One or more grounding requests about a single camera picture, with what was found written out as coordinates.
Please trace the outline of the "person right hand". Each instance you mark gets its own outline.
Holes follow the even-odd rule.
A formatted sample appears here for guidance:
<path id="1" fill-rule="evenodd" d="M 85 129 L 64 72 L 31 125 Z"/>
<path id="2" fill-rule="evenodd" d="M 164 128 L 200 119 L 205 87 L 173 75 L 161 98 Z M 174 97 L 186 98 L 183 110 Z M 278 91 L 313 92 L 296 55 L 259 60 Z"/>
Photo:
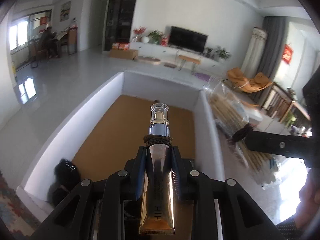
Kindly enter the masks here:
<path id="1" fill-rule="evenodd" d="M 314 169 L 308 172 L 305 185 L 299 192 L 300 204 L 296 209 L 295 225 L 297 229 L 306 228 L 315 217 L 319 209 L 319 188 L 316 182 L 319 176 Z"/>

